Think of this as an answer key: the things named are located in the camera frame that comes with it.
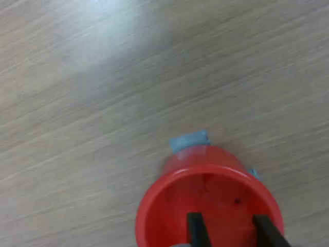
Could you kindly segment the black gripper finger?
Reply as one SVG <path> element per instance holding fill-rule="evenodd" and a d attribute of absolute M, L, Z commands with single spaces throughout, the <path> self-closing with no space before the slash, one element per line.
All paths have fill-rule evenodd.
<path fill-rule="evenodd" d="M 188 213 L 188 235 L 193 247 L 211 247 L 209 234 L 201 213 Z"/>
<path fill-rule="evenodd" d="M 257 231 L 257 247 L 291 247 L 267 215 L 254 215 L 252 220 Z"/>

